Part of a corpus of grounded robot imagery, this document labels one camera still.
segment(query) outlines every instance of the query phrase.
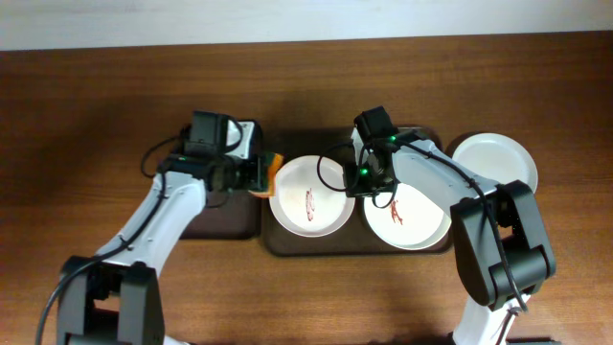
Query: white plate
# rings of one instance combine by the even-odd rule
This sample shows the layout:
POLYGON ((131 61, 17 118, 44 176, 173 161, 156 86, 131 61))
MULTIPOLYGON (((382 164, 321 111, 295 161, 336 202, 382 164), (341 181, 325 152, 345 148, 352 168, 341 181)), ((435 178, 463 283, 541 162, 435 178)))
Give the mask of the white plate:
MULTIPOLYGON (((270 209, 290 232, 304 237, 331 234, 352 215, 355 199, 335 192, 319 180, 319 156, 303 156, 285 164, 275 176, 270 209)), ((343 188, 343 167, 324 158, 321 175, 332 187, 343 188)))
MULTIPOLYGON (((389 202, 391 193, 376 197, 379 206, 389 202)), ((373 231, 394 247, 420 250, 436 244, 449 230, 451 218, 417 189, 399 184, 395 201, 376 208, 371 197, 364 198, 364 215, 373 231)))
POLYGON ((468 137, 453 152, 454 161, 502 184, 520 180, 536 192, 538 172, 530 154, 509 137, 482 133, 468 137))

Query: black cable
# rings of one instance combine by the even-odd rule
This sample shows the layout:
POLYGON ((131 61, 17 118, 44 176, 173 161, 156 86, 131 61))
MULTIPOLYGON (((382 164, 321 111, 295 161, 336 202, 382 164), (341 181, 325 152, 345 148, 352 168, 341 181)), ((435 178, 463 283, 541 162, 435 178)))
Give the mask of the black cable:
POLYGON ((397 189, 398 189, 398 184, 395 182, 395 183, 394 183, 394 189, 392 190, 392 197, 390 197, 390 201, 388 201, 388 202, 387 202, 387 204, 385 204, 385 206, 378 207, 378 206, 376 205, 376 201, 375 201, 375 199, 376 199, 376 195, 375 195, 375 196, 373 196, 373 205, 374 205, 376 208, 379 208, 379 209, 384 209, 384 208, 387 208, 388 206, 390 206, 390 205, 392 204, 392 202, 394 202, 394 198, 396 197, 396 191, 397 191, 397 189))
POLYGON ((410 143, 406 143, 403 141, 399 141, 399 140, 396 140, 395 143, 402 144, 409 149, 415 150, 425 155, 428 158, 434 159, 438 162, 445 164, 447 167, 451 168, 454 172, 459 174, 466 182, 468 182, 468 185, 470 185, 470 187, 473 190, 475 190, 477 195, 479 195, 479 199, 483 203, 484 212, 489 221, 489 226, 491 226, 491 231, 493 232, 494 239, 496 241, 496 246, 498 247, 498 254, 500 254, 500 262, 502 263, 502 267, 504 268, 505 273, 507 274, 507 279, 509 280, 509 285, 511 286, 513 296, 517 299, 517 302, 519 302, 519 306, 521 307, 521 310, 524 312, 527 312, 528 306, 526 306, 526 302, 524 302, 524 299, 521 298, 521 293, 519 293, 519 289, 517 288, 517 284, 515 283, 515 279, 513 278, 513 274, 511 272, 509 262, 507 261, 507 255, 505 254, 505 248, 503 247, 502 239, 500 238, 500 233, 498 232, 498 225, 496 224, 496 221, 494 220, 494 216, 492 215, 491 210, 489 209, 488 201, 486 200, 486 196, 484 195, 481 188, 479 188, 475 180, 470 178, 468 175, 466 175, 455 164, 450 163, 449 161, 443 158, 440 158, 439 156, 434 155, 434 153, 432 153, 431 151, 420 149, 416 147, 415 145, 412 145, 410 143))
POLYGON ((141 173, 142 173, 142 174, 143 174, 145 177, 148 177, 148 178, 153 178, 153 177, 155 177, 155 174, 154 174, 154 173, 148 173, 148 172, 146 172, 146 171, 145 171, 145 163, 147 162, 147 160, 148 160, 149 156, 150 156, 152 153, 154 153, 156 150, 158 150, 158 149, 160 149, 161 147, 163 147, 165 144, 167 144, 167 143, 171 143, 171 142, 173 142, 173 141, 175 141, 175 140, 177 140, 177 139, 179 139, 179 138, 180 138, 180 136, 178 136, 178 135, 172 136, 171 138, 168 138, 168 139, 166 139, 166 140, 164 140, 164 141, 161 141, 161 142, 159 142, 159 143, 155 144, 153 147, 151 147, 150 149, 148 149, 148 150, 145 152, 145 154, 143 154, 143 158, 141 159, 141 173))
POLYGON ((343 188, 343 189, 340 189, 340 188, 334 188, 334 187, 330 186, 330 185, 329 185, 329 184, 328 184, 326 181, 324 181, 324 177, 322 177, 322 172, 321 172, 322 160, 324 159, 324 156, 325 156, 327 153, 330 153, 330 152, 332 152, 332 151, 334 151, 334 150, 338 150, 338 149, 340 149, 340 148, 342 148, 342 147, 350 147, 350 146, 352 146, 352 145, 353 145, 353 143, 352 143, 352 142, 349 142, 349 143, 342 143, 342 144, 337 144, 337 145, 334 145, 334 146, 332 146, 332 147, 330 147, 330 148, 327 148, 327 149, 324 151, 324 153, 322 153, 322 154, 319 156, 319 159, 317 160, 317 177, 319 177, 319 180, 320 180, 320 181, 322 181, 322 183, 324 184, 324 186, 328 187, 329 189, 331 189, 331 190, 333 190, 333 191, 335 191, 335 192, 346 192, 346 191, 350 191, 350 190, 352 190, 353 188, 355 188, 355 186, 357 186, 357 182, 358 182, 359 177, 360 177, 360 165, 362 165, 362 158, 364 157, 364 152, 365 152, 365 151, 366 151, 366 149, 367 149, 367 145, 366 145, 366 144, 364 144, 364 146, 363 146, 363 147, 362 147, 362 149, 360 150, 360 157, 359 157, 359 159, 358 159, 358 161, 357 161, 357 164, 356 164, 357 170, 355 171, 355 179, 353 180, 353 184, 352 184, 350 187, 348 187, 348 188, 343 188))
POLYGON ((500 335, 498 335, 498 340, 496 341, 496 345, 503 344, 503 341, 505 340, 505 333, 507 332, 507 329, 509 328, 509 325, 511 324, 511 320, 513 319, 514 316, 519 315, 520 311, 521 309, 518 307, 509 308, 509 310, 507 310, 507 315, 505 316, 505 320, 503 321, 503 324, 502 324, 502 331, 500 332, 500 335))
POLYGON ((217 209, 217 208, 220 208, 220 207, 224 206, 225 204, 228 203, 228 200, 230 200, 230 196, 232 196, 232 190, 227 191, 225 193, 225 195, 226 195, 226 197, 223 198, 223 201, 219 202, 216 205, 209 205, 208 202, 207 202, 207 205, 204 206, 204 208, 206 208, 206 209, 217 209))
POLYGON ((87 271, 94 265, 97 265, 101 263, 102 261, 112 256, 115 256, 121 253, 122 251, 126 250, 127 248, 129 248, 129 246, 134 241, 136 241, 136 239, 145 230, 145 228, 147 227, 147 225, 149 224, 153 216, 155 216, 155 213, 157 212, 157 210, 162 205, 162 201, 164 201, 164 198, 165 198, 164 193, 166 192, 166 172, 161 172, 160 175, 162 178, 162 188, 160 189, 160 193, 158 194, 158 197, 157 197, 158 199, 155 202, 155 205, 153 205, 153 208, 151 209, 151 211, 149 212, 149 214, 147 215, 143 223, 141 224, 141 226, 138 228, 138 230, 136 230, 136 232, 132 236, 130 236, 130 238, 127 241, 122 241, 122 244, 120 244, 117 248, 109 252, 106 252, 104 254, 101 254, 100 256, 92 257, 91 258, 92 261, 86 264, 83 264, 81 267, 77 268, 70 274, 64 276, 59 281, 59 283, 56 286, 56 289, 51 293, 51 296, 49 296, 49 299, 47 300, 47 305, 45 305, 45 308, 42 310, 42 314, 40 315, 40 320, 38 321, 38 327, 36 329, 35 345, 40 345, 42 343, 42 336, 45 330, 45 322, 47 321, 47 317, 49 316, 49 311, 51 311, 51 307, 53 306, 54 302, 56 301, 58 296, 68 287, 70 282, 72 282, 73 279, 75 279, 81 273, 87 271))

